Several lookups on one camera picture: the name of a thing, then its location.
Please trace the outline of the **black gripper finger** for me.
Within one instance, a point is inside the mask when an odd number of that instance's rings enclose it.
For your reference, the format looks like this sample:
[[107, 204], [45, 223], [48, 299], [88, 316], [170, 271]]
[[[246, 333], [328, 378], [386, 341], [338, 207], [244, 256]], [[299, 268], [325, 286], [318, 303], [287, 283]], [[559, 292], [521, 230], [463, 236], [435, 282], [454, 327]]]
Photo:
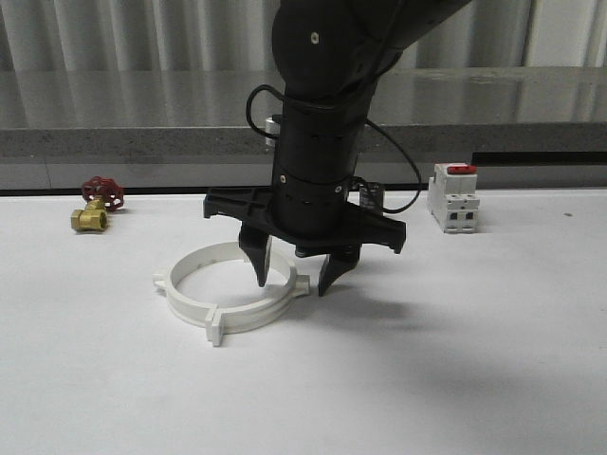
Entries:
[[318, 294], [320, 297], [325, 295], [335, 280], [357, 266], [359, 256], [360, 246], [339, 246], [325, 257], [319, 275]]
[[256, 227], [242, 224], [238, 244], [253, 266], [258, 285], [264, 287], [269, 271], [271, 238]]

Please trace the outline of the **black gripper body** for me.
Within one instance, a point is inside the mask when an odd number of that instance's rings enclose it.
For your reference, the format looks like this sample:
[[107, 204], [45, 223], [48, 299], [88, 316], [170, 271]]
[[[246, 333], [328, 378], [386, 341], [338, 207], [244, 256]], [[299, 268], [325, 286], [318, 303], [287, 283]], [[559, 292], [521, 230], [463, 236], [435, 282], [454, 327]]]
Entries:
[[223, 215], [314, 255], [339, 246], [374, 244], [398, 254], [406, 225], [347, 201], [344, 181], [322, 185], [287, 176], [270, 187], [209, 190], [204, 216]]

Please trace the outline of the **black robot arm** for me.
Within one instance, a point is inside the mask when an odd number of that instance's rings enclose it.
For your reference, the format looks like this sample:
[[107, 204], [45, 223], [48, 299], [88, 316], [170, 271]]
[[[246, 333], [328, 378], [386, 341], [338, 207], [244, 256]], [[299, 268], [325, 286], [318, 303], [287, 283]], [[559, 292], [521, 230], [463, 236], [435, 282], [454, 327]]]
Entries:
[[239, 245], [265, 283], [272, 238], [300, 257], [321, 255], [325, 292], [359, 261], [365, 244], [399, 252], [404, 223], [388, 209], [354, 205], [348, 193], [355, 143], [369, 124], [379, 78], [405, 48], [462, 8], [459, 1], [284, 1], [272, 25], [274, 62], [285, 81], [271, 183], [212, 189], [206, 217], [241, 221]]

